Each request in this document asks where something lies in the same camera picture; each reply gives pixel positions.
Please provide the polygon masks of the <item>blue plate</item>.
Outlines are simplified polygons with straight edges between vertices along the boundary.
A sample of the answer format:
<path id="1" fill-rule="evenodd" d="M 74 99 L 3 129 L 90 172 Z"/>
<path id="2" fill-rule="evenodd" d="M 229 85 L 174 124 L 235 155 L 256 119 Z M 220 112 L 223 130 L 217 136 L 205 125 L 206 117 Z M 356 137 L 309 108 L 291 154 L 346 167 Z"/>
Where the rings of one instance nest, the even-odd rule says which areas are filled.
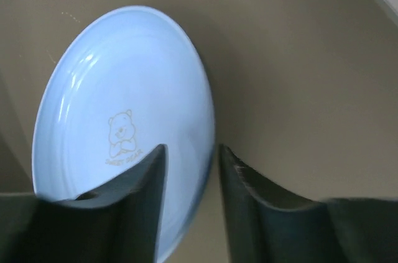
<path id="1" fill-rule="evenodd" d="M 203 196 L 215 110 L 184 30 L 146 6 L 115 9 L 67 48 L 43 93 L 32 140 L 36 194 L 72 199 L 167 147 L 157 262 L 178 246 Z"/>

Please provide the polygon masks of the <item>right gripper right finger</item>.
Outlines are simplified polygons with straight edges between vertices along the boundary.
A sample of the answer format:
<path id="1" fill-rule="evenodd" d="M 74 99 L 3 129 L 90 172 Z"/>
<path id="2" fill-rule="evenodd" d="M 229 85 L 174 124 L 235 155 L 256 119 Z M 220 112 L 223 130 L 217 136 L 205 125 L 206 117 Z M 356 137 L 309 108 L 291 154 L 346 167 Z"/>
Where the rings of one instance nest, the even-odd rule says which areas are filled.
<path id="1" fill-rule="evenodd" d="M 396 262 L 395 198 L 313 201 L 222 144 L 218 164 L 232 262 Z"/>

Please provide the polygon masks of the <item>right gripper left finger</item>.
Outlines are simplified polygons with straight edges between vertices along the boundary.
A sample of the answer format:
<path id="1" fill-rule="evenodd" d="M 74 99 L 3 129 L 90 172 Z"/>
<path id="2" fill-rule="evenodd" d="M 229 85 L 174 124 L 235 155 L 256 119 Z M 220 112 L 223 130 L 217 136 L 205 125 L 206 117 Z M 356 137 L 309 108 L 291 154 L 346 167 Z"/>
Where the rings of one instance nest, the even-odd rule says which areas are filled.
<path id="1" fill-rule="evenodd" d="M 1 195 L 2 262 L 155 262 L 167 146 L 74 200 Z"/>

